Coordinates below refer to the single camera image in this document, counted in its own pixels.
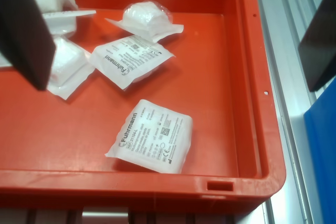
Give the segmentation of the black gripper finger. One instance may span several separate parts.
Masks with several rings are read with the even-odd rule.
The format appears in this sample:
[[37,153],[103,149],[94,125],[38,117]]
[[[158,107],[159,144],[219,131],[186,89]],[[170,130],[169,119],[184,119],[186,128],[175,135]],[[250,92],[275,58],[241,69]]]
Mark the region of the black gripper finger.
[[56,46],[35,0],[1,0],[1,53],[37,90],[46,90]]
[[309,91],[335,77],[335,0],[322,0],[299,47]]

